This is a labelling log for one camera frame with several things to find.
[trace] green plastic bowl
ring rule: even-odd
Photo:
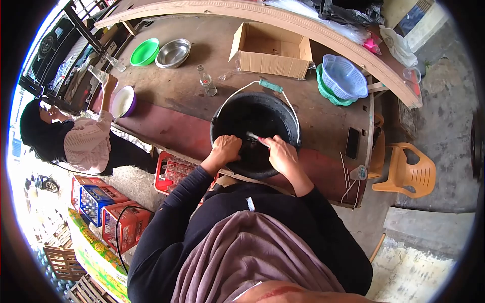
[[[141,43],[129,59],[132,66],[145,66],[152,63],[157,57],[159,51],[159,41],[157,38],[151,38]]]
[[[317,82],[318,82],[318,91],[322,96],[327,98],[330,102],[332,102],[335,105],[342,105],[342,106],[349,106],[352,103],[356,102],[357,99],[352,99],[352,100],[342,100],[339,97],[337,97],[332,89],[327,87],[325,83],[323,82],[322,79],[322,64],[320,63],[317,66]]]

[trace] purple bowl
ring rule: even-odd
[[[129,104],[128,110],[120,116],[120,118],[130,116],[136,107],[136,94],[132,86],[128,85],[119,90],[113,100],[111,106],[113,117],[118,117],[118,115],[123,112],[126,108],[123,104]]]

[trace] wooden crate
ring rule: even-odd
[[[44,245],[44,252],[58,279],[78,281],[86,274],[77,261],[73,249]]]
[[[74,303],[116,303],[89,274],[81,277],[67,292],[67,299]]]
[[[67,223],[60,225],[57,230],[44,242],[45,246],[70,248],[72,245],[71,232]]]

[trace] blue bottle crate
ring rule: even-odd
[[[81,185],[79,206],[94,226],[101,226],[102,208],[111,204],[114,204],[114,200],[97,185]]]

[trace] black bucket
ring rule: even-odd
[[[214,144],[214,140],[222,135],[241,138],[241,160],[228,163],[227,168],[245,177],[264,179],[278,172],[269,162],[268,148],[249,139],[246,132],[263,138],[279,135],[298,151],[301,146],[301,139],[298,141],[297,138],[299,127],[291,108],[277,97],[265,93],[241,93],[214,114],[210,123],[210,143]]]

